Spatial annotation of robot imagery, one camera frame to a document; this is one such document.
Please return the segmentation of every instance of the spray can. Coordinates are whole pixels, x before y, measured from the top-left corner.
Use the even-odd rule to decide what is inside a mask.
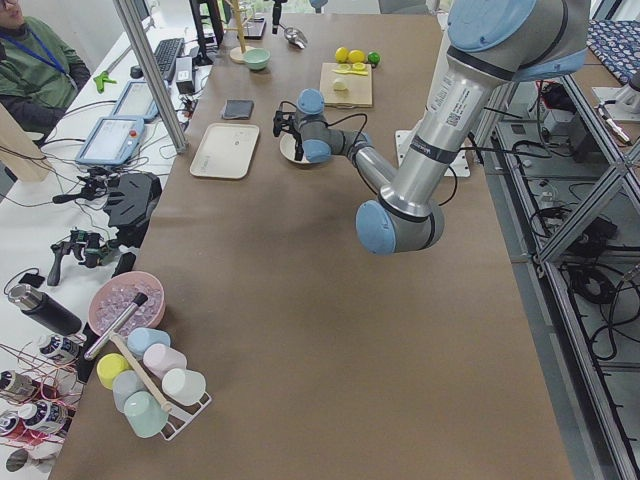
[[[15,285],[7,295],[22,313],[60,335],[71,335],[82,328],[82,321],[46,293],[24,283]]]
[[[80,345],[62,335],[43,335],[38,340],[40,353],[56,365],[66,365],[80,355]]]
[[[44,442],[42,435],[29,430],[18,414],[11,410],[0,413],[0,438],[30,446]]]
[[[64,438],[69,432],[73,411],[58,403],[38,400],[22,405],[18,416],[30,430]]]
[[[51,385],[40,383],[14,370],[0,373],[0,398],[23,403],[43,397],[57,398],[58,391]]]

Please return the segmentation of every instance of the scoop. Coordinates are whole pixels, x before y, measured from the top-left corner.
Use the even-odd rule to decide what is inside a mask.
[[[309,43],[307,41],[307,37],[304,36],[304,33],[302,33],[299,29],[295,27],[285,28],[284,38],[286,38],[290,44],[295,45],[301,50],[304,50],[307,46],[307,43]]]

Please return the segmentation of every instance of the wooden cutting board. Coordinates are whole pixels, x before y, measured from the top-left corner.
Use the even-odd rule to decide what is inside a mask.
[[[320,74],[320,91],[324,95],[324,103],[328,106],[373,107],[373,74],[371,65],[366,64],[369,75],[343,75],[333,72],[337,63],[323,63]],[[333,81],[342,78],[349,87],[346,91],[335,91]]]

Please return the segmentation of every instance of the yellow cup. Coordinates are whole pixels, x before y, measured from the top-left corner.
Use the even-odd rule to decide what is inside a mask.
[[[98,379],[104,388],[113,389],[113,381],[125,370],[131,370],[127,359],[119,353],[105,355],[98,362]]]

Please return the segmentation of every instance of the cup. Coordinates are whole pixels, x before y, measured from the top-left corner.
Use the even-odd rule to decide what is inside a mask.
[[[102,386],[111,390],[116,377],[125,370],[131,370],[131,366],[119,353],[110,353],[100,359],[96,370]]]
[[[136,392],[124,404],[124,415],[140,438],[160,433],[169,420],[169,414],[149,392]]]
[[[200,372],[174,368],[162,379],[162,391],[182,405],[193,405],[204,395],[207,380]]]
[[[146,391],[144,382],[133,370],[122,372],[113,381],[113,401],[120,413],[124,413],[124,404],[136,392]]]
[[[136,328],[127,338],[127,347],[133,353],[134,357],[142,358],[144,352],[156,343],[162,343],[167,347],[171,346],[171,337],[167,332],[155,330],[153,328]]]
[[[160,380],[169,370],[187,368],[187,357],[162,343],[151,345],[142,357],[144,365]]]

